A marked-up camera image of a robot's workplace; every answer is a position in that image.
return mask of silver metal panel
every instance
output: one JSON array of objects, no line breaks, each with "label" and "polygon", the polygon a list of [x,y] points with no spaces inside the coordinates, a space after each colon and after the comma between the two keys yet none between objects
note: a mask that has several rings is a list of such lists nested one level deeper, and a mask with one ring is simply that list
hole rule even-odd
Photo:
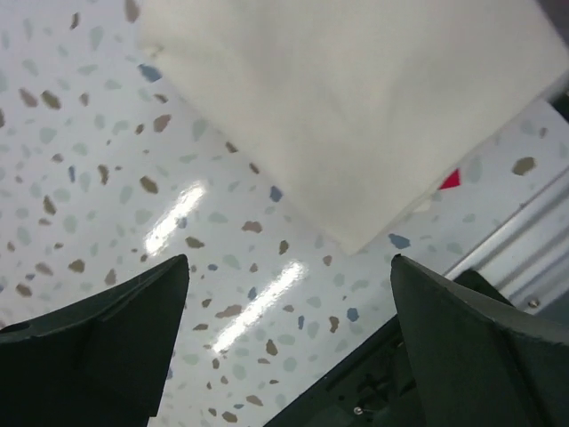
[{"label": "silver metal panel", "polygon": [[468,268],[532,314],[569,291],[569,168],[445,275]]}]

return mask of white cloth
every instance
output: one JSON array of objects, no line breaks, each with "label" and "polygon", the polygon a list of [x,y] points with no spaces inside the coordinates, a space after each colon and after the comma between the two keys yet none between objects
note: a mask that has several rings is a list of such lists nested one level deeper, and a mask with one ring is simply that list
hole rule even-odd
[{"label": "white cloth", "polygon": [[533,0],[146,0],[140,46],[348,253],[569,67]]}]

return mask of screw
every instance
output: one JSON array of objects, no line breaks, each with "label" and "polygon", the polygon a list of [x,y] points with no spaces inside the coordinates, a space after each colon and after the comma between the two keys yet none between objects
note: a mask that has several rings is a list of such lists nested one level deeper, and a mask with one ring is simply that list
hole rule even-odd
[{"label": "screw", "polygon": [[540,306],[540,300],[538,300],[537,298],[533,298],[532,300],[530,300],[529,303],[527,303],[527,305],[529,305],[533,309],[537,309]]}]

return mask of white fabric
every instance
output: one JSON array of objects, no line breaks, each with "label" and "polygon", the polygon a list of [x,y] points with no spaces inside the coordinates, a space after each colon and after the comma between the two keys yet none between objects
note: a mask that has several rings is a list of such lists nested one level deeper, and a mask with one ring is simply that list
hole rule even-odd
[{"label": "white fabric", "polygon": [[146,0],[140,45],[348,253],[569,67],[533,0]]}]

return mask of red object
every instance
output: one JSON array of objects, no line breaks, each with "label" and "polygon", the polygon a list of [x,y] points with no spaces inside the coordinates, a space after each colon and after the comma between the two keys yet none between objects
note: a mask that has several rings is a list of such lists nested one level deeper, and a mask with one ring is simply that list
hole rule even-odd
[{"label": "red object", "polygon": [[461,185],[461,170],[457,169],[449,175],[449,177],[443,182],[438,189],[453,189],[454,187],[459,187]]}]

